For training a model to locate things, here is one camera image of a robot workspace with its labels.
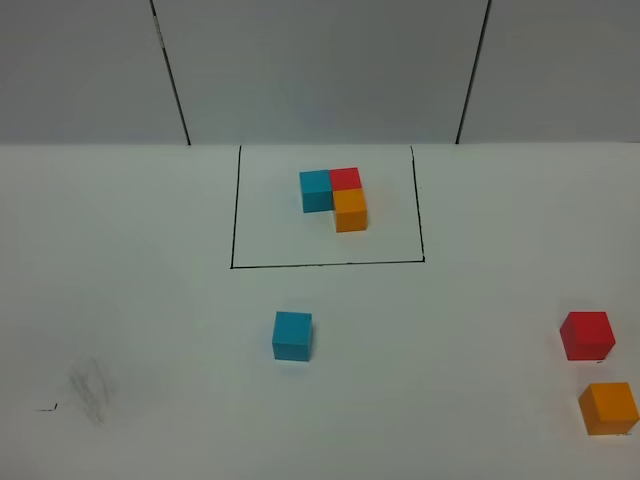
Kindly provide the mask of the template red cube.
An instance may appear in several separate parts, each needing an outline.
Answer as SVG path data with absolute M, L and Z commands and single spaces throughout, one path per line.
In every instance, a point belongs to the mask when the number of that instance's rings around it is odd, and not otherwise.
M 357 167 L 330 169 L 329 177 L 333 191 L 362 188 L 359 169 Z

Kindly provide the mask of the template orange cube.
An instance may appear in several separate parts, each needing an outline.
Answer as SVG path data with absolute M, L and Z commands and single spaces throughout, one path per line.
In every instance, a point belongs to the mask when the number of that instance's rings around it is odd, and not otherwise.
M 368 209 L 362 188 L 333 192 L 334 220 L 338 233 L 363 231 L 368 226 Z

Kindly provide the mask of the template blue cube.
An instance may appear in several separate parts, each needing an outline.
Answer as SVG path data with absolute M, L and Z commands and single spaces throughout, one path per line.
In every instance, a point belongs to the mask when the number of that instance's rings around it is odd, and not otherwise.
M 300 172 L 299 180 L 304 213 L 334 209 L 333 189 L 327 169 Z

